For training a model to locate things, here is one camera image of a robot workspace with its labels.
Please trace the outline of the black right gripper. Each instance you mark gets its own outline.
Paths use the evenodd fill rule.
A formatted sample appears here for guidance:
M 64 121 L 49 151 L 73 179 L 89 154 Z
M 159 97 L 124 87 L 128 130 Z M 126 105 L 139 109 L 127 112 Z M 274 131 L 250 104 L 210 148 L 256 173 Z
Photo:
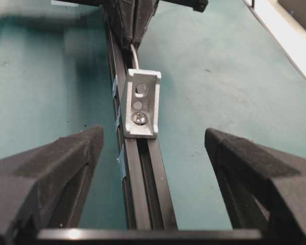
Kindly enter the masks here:
M 168 3 L 192 8 L 204 12 L 208 0 L 163 0 Z M 155 15 L 159 1 L 157 0 L 118 0 L 112 1 L 111 26 L 118 37 L 122 48 L 129 48 L 133 41 L 136 48 L 148 29 L 151 18 Z

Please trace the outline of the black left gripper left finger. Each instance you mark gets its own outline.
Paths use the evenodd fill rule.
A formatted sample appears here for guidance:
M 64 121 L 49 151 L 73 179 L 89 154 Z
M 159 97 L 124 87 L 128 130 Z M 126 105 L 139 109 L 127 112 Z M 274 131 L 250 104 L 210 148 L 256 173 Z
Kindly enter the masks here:
M 97 125 L 0 159 L 0 244 L 77 227 L 103 146 Z

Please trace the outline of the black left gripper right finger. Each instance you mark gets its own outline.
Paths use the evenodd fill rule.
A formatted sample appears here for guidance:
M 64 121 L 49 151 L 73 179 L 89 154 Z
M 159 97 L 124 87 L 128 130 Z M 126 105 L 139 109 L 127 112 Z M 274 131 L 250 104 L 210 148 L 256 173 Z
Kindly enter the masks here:
M 205 148 L 231 235 L 248 244 L 306 244 L 306 159 L 208 128 Z

